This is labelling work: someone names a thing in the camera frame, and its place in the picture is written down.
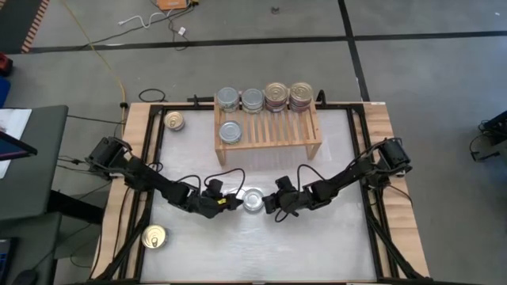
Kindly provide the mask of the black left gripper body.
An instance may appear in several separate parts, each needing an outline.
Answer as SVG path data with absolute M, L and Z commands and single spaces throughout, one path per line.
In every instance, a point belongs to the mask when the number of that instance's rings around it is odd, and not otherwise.
M 218 201 L 223 198 L 227 199 L 225 196 L 219 198 L 191 196 L 189 198 L 189 209 L 192 213 L 202 215 L 205 218 L 214 218 L 217 214 L 227 209 L 227 202 L 225 204 L 218 204 Z

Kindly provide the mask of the grey desk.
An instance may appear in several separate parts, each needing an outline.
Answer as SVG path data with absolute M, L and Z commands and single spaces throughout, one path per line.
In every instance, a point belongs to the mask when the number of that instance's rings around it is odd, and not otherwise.
M 42 215 L 47 210 L 68 107 L 34 108 L 21 141 L 37 155 L 12 160 L 0 179 L 0 221 Z

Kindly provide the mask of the dark tilted monitor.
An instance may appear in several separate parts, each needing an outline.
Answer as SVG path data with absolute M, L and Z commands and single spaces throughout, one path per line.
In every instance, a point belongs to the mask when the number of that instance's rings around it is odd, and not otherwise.
M 0 162 L 36 156 L 36 148 L 0 131 Z

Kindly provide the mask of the white paper sheet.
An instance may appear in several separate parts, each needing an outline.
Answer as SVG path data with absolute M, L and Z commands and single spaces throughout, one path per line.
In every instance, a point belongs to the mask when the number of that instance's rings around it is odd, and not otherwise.
M 0 108 L 0 131 L 19 139 L 31 114 L 32 109 Z

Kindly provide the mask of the red floor object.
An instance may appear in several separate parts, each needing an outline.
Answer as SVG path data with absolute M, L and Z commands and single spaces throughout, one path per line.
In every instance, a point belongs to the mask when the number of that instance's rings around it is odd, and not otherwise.
M 0 52 L 0 76 L 9 77 L 13 70 L 13 60 Z

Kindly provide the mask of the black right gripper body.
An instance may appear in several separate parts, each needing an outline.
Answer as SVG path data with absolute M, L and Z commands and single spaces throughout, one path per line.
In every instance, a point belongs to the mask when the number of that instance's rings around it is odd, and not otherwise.
M 310 209 L 312 203 L 313 197 L 307 189 L 298 191 L 295 187 L 279 187 L 274 196 L 273 209 L 296 214 L 298 210 Z

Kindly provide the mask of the wooden slatted shelf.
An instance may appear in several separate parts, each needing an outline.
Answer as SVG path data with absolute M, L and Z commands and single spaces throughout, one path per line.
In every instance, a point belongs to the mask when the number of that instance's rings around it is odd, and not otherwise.
M 219 129 L 227 121 L 239 124 L 241 139 L 227 144 L 219 137 Z M 314 102 L 304 112 L 293 112 L 286 106 L 282 112 L 262 110 L 249 114 L 237 109 L 224 112 L 214 104 L 215 153 L 220 165 L 225 165 L 227 152 L 232 150 L 255 150 L 286 146 L 303 146 L 307 158 L 313 159 L 322 145 L 322 132 Z

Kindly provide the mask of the black computer mouse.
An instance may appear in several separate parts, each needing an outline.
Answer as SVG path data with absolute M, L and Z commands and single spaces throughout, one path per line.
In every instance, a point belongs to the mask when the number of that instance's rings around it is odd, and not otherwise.
M 13 280 L 11 285 L 36 285 L 39 275 L 35 269 L 21 271 Z

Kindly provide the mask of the dark keyboard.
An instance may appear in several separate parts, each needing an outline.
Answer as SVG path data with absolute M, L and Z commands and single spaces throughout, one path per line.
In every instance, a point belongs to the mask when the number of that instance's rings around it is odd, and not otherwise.
M 0 285 L 6 285 L 18 242 L 18 237 L 0 238 Z

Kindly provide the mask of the black mat orange edge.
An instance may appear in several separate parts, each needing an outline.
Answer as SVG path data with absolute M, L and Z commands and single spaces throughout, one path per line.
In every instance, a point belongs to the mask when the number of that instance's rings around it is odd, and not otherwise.
M 50 0 L 0 0 L 0 52 L 28 53 Z

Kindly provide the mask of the blue floor object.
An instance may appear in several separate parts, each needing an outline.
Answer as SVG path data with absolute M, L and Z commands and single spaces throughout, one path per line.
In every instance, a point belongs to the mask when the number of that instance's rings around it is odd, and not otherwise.
M 5 105 L 6 99 L 10 92 L 10 88 L 11 83 L 4 77 L 0 76 L 0 108 Z

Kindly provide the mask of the black desk bar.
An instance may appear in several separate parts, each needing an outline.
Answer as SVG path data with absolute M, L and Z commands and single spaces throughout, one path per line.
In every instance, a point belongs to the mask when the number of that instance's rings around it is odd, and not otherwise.
M 51 191 L 47 204 L 47 213 L 52 212 L 101 225 L 105 210 L 102 207 L 83 202 L 63 193 Z

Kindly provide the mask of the orange floor box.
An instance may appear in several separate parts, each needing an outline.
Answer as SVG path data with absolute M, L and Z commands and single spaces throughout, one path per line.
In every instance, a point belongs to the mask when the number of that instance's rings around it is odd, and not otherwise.
M 180 10 L 187 7 L 188 0 L 156 0 L 156 5 L 161 10 Z

